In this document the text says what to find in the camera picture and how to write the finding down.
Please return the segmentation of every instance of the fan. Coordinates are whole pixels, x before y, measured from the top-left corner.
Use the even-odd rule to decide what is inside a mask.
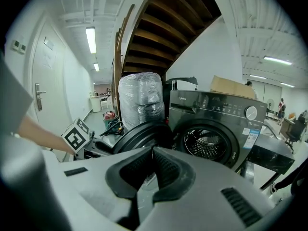
[[[270,108],[272,107],[275,107],[275,102],[274,102],[274,100],[273,99],[268,99],[268,101],[266,102],[267,103],[267,109],[266,109],[266,119],[268,119],[269,118],[269,111],[271,110]]]

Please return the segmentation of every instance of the white door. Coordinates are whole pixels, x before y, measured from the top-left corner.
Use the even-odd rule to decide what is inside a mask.
[[[66,96],[64,94],[65,45],[48,20],[39,35],[32,67],[32,90],[39,124],[60,136],[70,124]],[[40,94],[41,109],[37,101],[36,84]],[[65,153],[54,150],[60,161]]]

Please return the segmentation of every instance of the fluorescent light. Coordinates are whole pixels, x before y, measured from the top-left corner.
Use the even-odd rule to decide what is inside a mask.
[[[266,79],[265,77],[256,76],[256,75],[250,75],[251,77],[260,78],[260,79]]]
[[[273,61],[273,62],[277,62],[277,63],[281,63],[281,64],[286,64],[286,65],[292,64],[291,62],[287,62],[287,61],[284,61],[284,60],[280,60],[280,59],[276,59],[276,58],[272,58],[272,57],[268,57],[268,56],[265,56],[264,59],[269,60],[269,61]]]
[[[96,71],[100,70],[100,68],[98,67],[98,63],[93,63],[93,65],[94,65]]]
[[[86,34],[91,54],[96,54],[95,27],[87,27]]]
[[[282,84],[282,85],[284,85],[284,86],[288,86],[288,87],[295,87],[295,86],[292,86],[292,85],[289,85],[289,84],[285,84],[285,83],[280,83],[280,84]]]

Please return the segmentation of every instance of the plastic-wrapped bundle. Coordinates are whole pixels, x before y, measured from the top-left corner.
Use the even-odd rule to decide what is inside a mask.
[[[151,72],[132,74],[121,78],[118,91],[140,105],[163,101],[163,86],[160,76]]]
[[[143,122],[165,118],[162,83],[158,74],[148,72],[123,77],[118,91],[125,129],[131,130]]]

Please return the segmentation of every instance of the control panel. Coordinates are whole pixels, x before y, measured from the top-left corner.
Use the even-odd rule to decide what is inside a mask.
[[[262,121],[266,112],[266,104],[262,102],[214,92],[177,91],[176,95],[171,95],[170,104],[239,116],[250,121]]]
[[[221,113],[226,113],[234,116],[243,116],[244,117],[244,109],[242,105],[238,103],[228,102],[225,97],[219,96],[204,96],[201,102],[194,101],[193,106],[195,108],[201,108],[206,110],[217,111]]]

